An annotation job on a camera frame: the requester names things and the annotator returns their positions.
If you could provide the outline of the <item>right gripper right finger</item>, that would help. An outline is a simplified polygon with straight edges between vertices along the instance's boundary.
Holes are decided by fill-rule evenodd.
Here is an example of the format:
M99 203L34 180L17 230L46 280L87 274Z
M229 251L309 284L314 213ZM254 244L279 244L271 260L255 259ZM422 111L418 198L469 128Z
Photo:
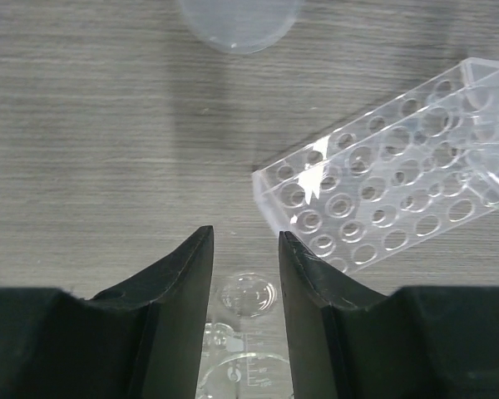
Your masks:
M279 235L297 398L499 398L499 287L368 288Z

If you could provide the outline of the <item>clear test tube rack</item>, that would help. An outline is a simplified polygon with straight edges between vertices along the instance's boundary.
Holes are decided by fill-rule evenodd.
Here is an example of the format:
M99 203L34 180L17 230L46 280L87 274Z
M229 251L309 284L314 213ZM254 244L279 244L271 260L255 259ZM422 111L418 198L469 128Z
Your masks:
M470 57L253 174L270 228L352 273L499 209L499 61Z

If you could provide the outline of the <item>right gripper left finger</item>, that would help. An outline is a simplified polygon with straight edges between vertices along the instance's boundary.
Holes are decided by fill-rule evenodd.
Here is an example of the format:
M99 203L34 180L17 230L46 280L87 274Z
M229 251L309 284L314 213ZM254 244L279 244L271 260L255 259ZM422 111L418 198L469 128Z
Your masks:
M93 298L0 287L0 398L192 398L214 230Z

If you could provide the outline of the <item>small glass beaker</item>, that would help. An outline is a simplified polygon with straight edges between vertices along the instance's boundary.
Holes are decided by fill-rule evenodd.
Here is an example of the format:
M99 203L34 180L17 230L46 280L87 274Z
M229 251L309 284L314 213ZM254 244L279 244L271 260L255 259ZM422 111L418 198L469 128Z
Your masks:
M197 398L293 398L289 360L266 347L262 334L207 323Z

